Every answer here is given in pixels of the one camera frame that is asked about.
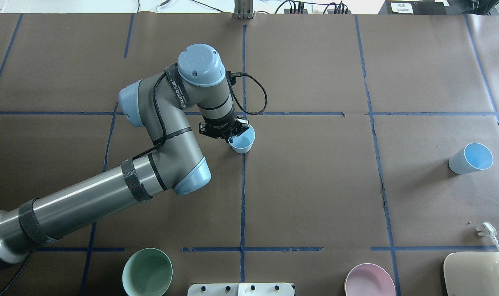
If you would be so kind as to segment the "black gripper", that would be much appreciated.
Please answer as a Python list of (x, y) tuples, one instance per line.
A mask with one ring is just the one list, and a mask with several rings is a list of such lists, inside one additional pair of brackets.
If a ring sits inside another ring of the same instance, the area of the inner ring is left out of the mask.
[(240, 136), (250, 127), (248, 118), (236, 117), (233, 123), (225, 123), (220, 126), (214, 126), (206, 121), (199, 124), (199, 133), (214, 139), (223, 139), (232, 144), (234, 136)]

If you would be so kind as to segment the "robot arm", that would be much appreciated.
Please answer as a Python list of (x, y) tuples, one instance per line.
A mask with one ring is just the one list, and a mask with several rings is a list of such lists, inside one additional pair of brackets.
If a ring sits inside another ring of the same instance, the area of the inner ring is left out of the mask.
[(211, 180), (185, 111), (197, 107), (199, 133), (231, 143), (249, 128), (236, 114), (233, 84), (244, 72), (227, 71), (215, 48), (193, 44), (162, 73), (140, 79), (119, 92), (129, 123), (144, 127), (152, 148), (71, 187), (0, 210), (0, 271), (39, 248), (155, 195), (186, 195)]

